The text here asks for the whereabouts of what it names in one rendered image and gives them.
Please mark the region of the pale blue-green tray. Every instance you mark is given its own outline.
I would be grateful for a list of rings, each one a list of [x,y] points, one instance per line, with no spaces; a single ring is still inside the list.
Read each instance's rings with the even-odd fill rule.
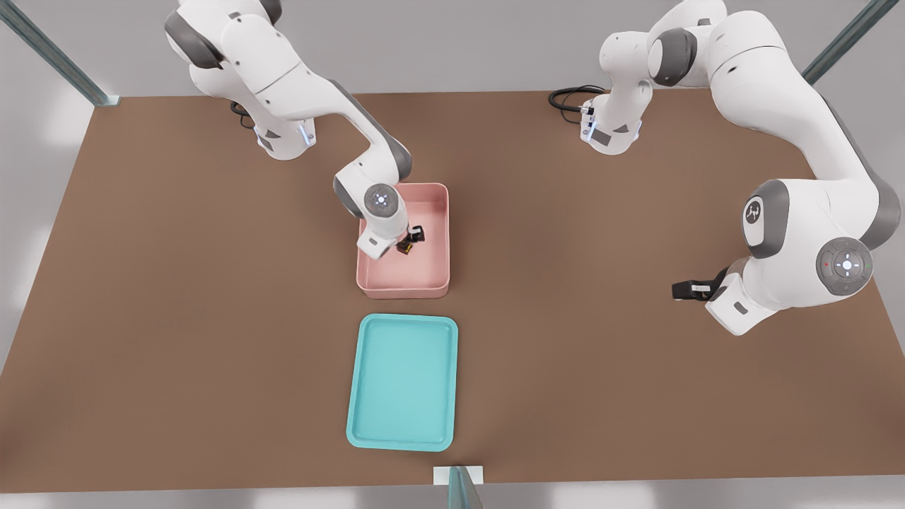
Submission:
[[[366,315],[346,438],[359,448],[438,453],[455,435],[458,327],[448,317]]]

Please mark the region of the pink plastic box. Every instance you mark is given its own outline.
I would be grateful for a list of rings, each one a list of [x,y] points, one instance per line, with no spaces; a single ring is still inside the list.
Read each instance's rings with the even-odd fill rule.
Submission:
[[[408,254],[392,248],[374,260],[358,252],[356,283],[372,299],[440,298],[450,281],[449,194],[441,183],[401,183],[397,190],[410,223],[423,226],[426,240]]]

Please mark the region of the silver frame post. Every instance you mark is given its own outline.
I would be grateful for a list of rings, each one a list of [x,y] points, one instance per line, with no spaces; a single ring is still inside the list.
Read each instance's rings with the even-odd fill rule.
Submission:
[[[447,486],[447,509],[484,509],[476,486],[484,483],[483,466],[433,468],[434,486]]]
[[[12,0],[0,0],[0,20],[94,107],[119,105],[118,95],[101,90]]]
[[[869,0],[853,19],[802,71],[806,83],[814,85],[856,45],[876,23],[892,10],[899,0]]]

